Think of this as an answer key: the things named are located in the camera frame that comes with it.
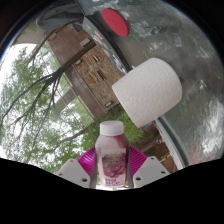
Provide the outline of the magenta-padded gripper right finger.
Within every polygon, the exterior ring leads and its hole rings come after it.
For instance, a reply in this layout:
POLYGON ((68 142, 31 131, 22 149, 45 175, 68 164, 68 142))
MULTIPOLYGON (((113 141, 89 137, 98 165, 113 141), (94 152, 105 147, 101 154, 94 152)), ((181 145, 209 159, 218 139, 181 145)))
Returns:
POLYGON ((129 187, 143 187, 169 175, 167 169, 155 157, 147 157, 130 146, 128 155, 127 181, 129 187))

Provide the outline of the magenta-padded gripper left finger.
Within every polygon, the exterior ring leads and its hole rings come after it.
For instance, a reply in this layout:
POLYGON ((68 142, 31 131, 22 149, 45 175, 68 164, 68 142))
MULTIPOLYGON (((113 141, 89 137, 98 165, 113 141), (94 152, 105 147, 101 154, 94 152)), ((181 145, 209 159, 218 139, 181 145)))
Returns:
POLYGON ((95 188, 97 173, 96 151, 95 148, 91 148, 78 159, 69 159, 56 175, 78 186, 95 188))

